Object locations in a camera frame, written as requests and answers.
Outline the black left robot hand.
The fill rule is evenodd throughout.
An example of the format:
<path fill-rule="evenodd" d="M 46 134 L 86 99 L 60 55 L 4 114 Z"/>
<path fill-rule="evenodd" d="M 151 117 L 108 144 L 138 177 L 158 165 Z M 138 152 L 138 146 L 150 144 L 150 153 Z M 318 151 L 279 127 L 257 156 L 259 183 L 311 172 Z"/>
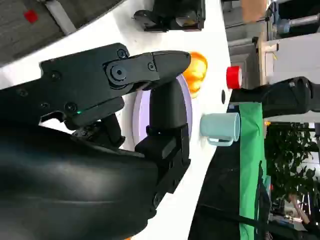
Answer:
<path fill-rule="evenodd" d="M 170 22 L 174 15 L 174 0 L 155 0 L 152 10 L 137 10 L 133 19 L 142 27 L 144 32 L 167 32 L 170 30 Z"/>

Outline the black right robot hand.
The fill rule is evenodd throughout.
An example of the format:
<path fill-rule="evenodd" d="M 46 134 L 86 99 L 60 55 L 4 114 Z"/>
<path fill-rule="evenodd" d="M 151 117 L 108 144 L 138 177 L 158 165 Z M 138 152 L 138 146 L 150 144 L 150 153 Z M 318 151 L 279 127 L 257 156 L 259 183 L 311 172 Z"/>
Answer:
<path fill-rule="evenodd" d="M 110 45 L 43 61 L 0 92 L 0 237 L 123 240 L 191 161 L 188 52 Z"/>

